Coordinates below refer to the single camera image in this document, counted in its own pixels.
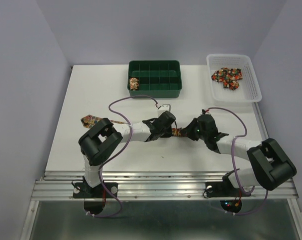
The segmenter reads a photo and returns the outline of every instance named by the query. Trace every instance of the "small white connector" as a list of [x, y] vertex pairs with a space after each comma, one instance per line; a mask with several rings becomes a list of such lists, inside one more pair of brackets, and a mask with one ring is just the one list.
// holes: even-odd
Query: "small white connector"
[[163, 104], [157, 110], [157, 117], [161, 116], [165, 111], [171, 112], [171, 104]]

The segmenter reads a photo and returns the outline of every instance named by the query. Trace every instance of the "patterned cloth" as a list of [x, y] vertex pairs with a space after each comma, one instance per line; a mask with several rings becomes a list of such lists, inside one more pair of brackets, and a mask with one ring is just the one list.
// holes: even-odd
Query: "patterned cloth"
[[[83, 124], [84, 127], [90, 129], [92, 128], [99, 120], [101, 120], [101, 118], [99, 117], [96, 117], [96, 116], [92, 116], [92, 115], [87, 115], [85, 117], [83, 117], [81, 119], [81, 122]], [[112, 123], [117, 123], [117, 124], [125, 124], [124, 122], [120, 122], [120, 121], [113, 121], [111, 120]], [[181, 130], [183, 128], [172, 128], [172, 136], [181, 136], [181, 137], [185, 137], [184, 135], [181, 134]]]
[[223, 83], [223, 87], [231, 90], [236, 90], [240, 84], [238, 80], [243, 79], [241, 69], [221, 68], [212, 75], [212, 80], [218, 83]]
[[137, 91], [139, 89], [140, 81], [137, 78], [135, 77], [130, 78], [129, 83], [130, 83], [130, 90]]

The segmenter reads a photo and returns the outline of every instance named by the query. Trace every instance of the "glass panel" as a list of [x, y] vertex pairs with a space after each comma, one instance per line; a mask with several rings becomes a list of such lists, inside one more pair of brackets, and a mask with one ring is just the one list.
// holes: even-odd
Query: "glass panel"
[[[241, 212], [260, 203], [244, 200]], [[98, 219], [85, 215], [82, 202], [41, 202], [31, 239], [298, 239], [285, 199], [270, 199], [261, 211], [244, 217], [214, 209], [219, 201], [132, 201], [123, 206], [117, 217]], [[108, 202], [104, 214], [117, 209], [116, 202]]]

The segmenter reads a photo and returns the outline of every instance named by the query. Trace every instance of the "screw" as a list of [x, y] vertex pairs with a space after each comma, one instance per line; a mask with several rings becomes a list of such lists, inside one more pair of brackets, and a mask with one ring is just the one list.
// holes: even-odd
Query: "screw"
[[209, 192], [209, 193], [213, 192], [213, 187], [211, 185], [207, 186], [206, 191]]
[[117, 193], [117, 188], [115, 186], [111, 187], [111, 193], [112, 194]]
[[73, 193], [78, 194], [80, 191], [76, 188], [73, 189]]

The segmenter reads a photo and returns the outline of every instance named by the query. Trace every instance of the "black base bracket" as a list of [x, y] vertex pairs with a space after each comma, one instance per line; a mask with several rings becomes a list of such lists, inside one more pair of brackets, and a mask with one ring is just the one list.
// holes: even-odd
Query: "black base bracket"
[[[116, 187], [116, 190], [118, 189], [118, 183], [117, 182], [111, 182], [111, 183], [104, 183], [106, 188], [111, 191], [111, 188]], [[96, 187], [90, 187], [86, 182], [77, 182], [74, 183], [76, 188], [79, 188], [80, 190], [75, 189], [76, 193], [73, 193], [73, 198], [77, 199], [98, 199], [103, 197], [103, 187], [102, 185], [98, 185]], [[106, 192], [106, 198], [112, 198], [107, 192]]]
[[225, 183], [221, 181], [208, 182], [207, 186], [211, 186], [211, 188], [207, 188], [207, 190], [204, 191], [204, 194], [206, 195], [205, 198], [223, 198], [239, 196], [239, 189], [233, 187], [226, 187]]

